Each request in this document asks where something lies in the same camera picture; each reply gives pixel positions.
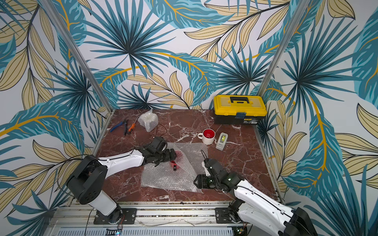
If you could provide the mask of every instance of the tropical wallpaper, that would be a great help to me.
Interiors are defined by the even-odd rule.
[[[378,235],[378,2],[312,0],[304,19],[263,95],[269,166],[320,235]]]
[[[299,1],[52,0],[114,109],[256,94]],[[310,0],[263,95],[280,195],[323,235],[377,234],[377,7]],[[108,111],[38,0],[0,0],[0,27],[0,226],[36,236]]]

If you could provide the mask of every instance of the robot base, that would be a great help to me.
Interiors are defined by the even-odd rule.
[[[112,217],[103,215],[101,212],[96,212],[96,217],[93,221],[95,225],[116,225],[120,223],[120,220],[123,218],[123,225],[133,225],[136,217],[136,208],[122,208],[119,216]]]

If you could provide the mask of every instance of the toolbox handle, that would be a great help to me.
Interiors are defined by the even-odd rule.
[[[234,101],[246,101],[247,103],[249,103],[249,100],[247,97],[230,97],[230,100],[231,100],[231,103],[234,103]]]

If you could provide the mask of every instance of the bubble wrap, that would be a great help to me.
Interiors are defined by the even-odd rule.
[[[153,130],[159,124],[158,116],[155,113],[152,113],[152,109],[141,114],[138,121],[141,126],[146,128],[147,132],[151,132],[151,130]]]
[[[167,148],[175,150],[175,162],[180,168],[174,171],[170,162],[160,163],[157,167],[153,164],[145,165],[141,186],[202,193],[193,181],[198,174],[205,173],[201,149],[207,155],[206,146],[203,143],[168,143]]]

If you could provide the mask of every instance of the toolbox lid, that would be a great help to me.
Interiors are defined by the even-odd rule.
[[[216,115],[235,116],[246,113],[246,116],[266,116],[267,111],[260,96],[216,95],[214,97]]]

